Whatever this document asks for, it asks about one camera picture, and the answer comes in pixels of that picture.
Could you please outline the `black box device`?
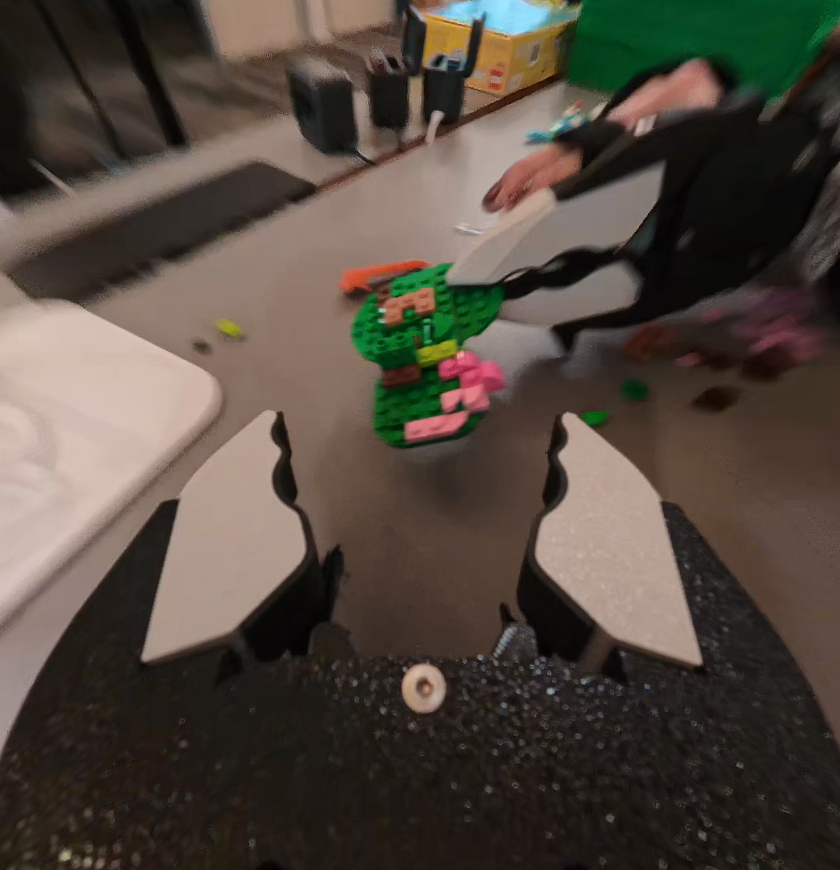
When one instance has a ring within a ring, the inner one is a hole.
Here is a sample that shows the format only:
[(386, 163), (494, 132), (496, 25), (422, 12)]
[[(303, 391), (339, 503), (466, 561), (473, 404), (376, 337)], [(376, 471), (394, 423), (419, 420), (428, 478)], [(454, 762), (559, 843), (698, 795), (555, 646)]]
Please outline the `black box device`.
[(323, 154), (355, 154), (358, 129), (349, 73), (321, 58), (298, 58), (286, 83), (301, 135)]

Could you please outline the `teal printed plastic bag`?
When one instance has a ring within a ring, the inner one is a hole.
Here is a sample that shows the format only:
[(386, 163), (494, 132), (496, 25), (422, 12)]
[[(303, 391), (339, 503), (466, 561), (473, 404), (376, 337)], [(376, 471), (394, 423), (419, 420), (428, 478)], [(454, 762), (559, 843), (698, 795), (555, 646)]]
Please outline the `teal printed plastic bag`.
[(528, 145), (544, 145), (553, 142), (556, 138), (595, 120), (605, 107), (606, 103), (600, 103), (585, 111), (583, 100), (579, 99), (568, 105), (563, 114), (549, 127), (528, 131), (525, 135), (525, 142)]

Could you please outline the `person's green shirt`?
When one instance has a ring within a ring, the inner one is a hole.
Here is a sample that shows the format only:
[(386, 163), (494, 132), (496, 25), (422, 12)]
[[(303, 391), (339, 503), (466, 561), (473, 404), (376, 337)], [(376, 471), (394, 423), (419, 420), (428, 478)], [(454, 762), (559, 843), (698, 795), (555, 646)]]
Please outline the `person's green shirt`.
[(691, 58), (721, 61), (741, 85), (787, 92), (840, 22), (840, 1), (586, 1), (566, 77), (613, 92)]

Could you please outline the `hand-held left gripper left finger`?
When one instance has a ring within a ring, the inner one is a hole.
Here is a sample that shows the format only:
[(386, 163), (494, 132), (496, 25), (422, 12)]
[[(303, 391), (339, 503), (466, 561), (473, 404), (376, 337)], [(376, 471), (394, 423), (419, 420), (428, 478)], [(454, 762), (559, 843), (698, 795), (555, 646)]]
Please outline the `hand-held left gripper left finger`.
[(292, 453), (283, 413), (263, 411), (187, 481), (142, 663), (229, 647), (261, 661), (308, 653), (327, 619), (327, 579)]

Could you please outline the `person's right hand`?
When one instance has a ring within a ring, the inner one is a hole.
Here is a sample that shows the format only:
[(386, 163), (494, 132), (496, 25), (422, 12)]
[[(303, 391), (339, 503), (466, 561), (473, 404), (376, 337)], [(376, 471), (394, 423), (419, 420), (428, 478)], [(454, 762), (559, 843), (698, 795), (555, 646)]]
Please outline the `person's right hand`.
[(714, 108), (737, 84), (730, 66), (714, 58), (675, 60), (643, 71), (617, 90), (593, 121), (513, 164), (484, 196), (482, 208), (511, 210), (537, 190), (577, 175), (644, 119)]

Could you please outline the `green lego baseplate build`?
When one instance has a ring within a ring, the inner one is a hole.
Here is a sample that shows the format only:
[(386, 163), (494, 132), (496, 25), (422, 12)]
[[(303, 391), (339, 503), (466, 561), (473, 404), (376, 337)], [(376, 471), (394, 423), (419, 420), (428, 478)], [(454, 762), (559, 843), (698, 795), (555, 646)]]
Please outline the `green lego baseplate build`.
[(379, 369), (373, 428), (387, 445), (407, 449), (466, 437), (504, 390), (501, 366), (467, 346), (500, 313), (499, 285), (455, 287), (449, 264), (403, 265), (393, 276), (369, 273), (369, 295), (354, 317), (356, 351)]

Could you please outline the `yellow lego box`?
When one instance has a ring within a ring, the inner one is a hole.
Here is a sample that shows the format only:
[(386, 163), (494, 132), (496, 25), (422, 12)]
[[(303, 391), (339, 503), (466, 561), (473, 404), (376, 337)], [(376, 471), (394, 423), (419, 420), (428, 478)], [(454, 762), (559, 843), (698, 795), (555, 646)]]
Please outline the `yellow lego box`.
[(494, 97), (557, 77), (575, 35), (581, 2), (444, 2), (424, 10), (423, 64), (469, 56), (472, 23), (485, 18), (467, 87)]

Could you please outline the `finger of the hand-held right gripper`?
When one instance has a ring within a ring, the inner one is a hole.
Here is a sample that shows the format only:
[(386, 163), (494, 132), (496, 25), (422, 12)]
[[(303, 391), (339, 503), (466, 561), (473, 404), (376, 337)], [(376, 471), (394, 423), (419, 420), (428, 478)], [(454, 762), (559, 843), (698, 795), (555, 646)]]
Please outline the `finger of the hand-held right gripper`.
[(659, 199), (665, 163), (558, 199), (551, 188), (520, 202), (479, 235), (447, 273), (452, 286), (489, 286), (539, 267), (575, 248), (616, 247), (628, 241)]
[(578, 248), (512, 273), (501, 288), (500, 319), (553, 327), (631, 308), (643, 277), (616, 250)]

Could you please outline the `dark flat desk pad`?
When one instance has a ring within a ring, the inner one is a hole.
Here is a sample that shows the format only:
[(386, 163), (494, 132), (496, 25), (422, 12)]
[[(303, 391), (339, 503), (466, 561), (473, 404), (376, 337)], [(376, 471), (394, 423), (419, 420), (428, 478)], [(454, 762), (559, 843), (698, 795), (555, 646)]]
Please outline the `dark flat desk pad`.
[(7, 276), (32, 299), (83, 303), (317, 191), (272, 164), (251, 162), (79, 230), (21, 260)]

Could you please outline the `white plastic tray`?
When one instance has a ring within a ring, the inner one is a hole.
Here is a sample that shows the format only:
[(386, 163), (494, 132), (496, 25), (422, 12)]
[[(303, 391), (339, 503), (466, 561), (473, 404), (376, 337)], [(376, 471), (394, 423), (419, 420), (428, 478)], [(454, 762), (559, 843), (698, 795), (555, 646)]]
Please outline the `white plastic tray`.
[(221, 405), (204, 369), (0, 272), (0, 631)]

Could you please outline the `pile of pink lego pieces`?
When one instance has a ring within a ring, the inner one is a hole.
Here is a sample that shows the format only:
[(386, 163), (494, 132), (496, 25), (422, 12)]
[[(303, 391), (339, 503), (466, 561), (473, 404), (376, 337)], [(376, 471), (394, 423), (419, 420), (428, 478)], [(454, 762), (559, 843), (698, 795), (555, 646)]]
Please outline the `pile of pink lego pieces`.
[(683, 331), (677, 364), (774, 379), (825, 348), (817, 291), (808, 286), (755, 287), (711, 304)]

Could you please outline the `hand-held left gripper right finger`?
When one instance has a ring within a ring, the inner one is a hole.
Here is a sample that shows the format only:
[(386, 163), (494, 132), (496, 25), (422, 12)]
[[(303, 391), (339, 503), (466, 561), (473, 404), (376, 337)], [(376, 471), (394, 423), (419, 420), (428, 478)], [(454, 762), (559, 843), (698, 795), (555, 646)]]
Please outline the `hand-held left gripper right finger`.
[(704, 666), (662, 499), (577, 414), (553, 423), (516, 602), (544, 658), (610, 672), (618, 653)]

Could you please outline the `orange brick separator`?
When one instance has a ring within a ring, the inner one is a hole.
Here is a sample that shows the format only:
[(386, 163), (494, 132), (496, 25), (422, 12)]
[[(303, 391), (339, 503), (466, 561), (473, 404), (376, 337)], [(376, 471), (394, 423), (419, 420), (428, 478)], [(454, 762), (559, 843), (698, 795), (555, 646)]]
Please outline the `orange brick separator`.
[(394, 280), (405, 277), (429, 267), (429, 262), (410, 259), (381, 265), (350, 268), (342, 272), (338, 287), (346, 294), (358, 292), (371, 293)]

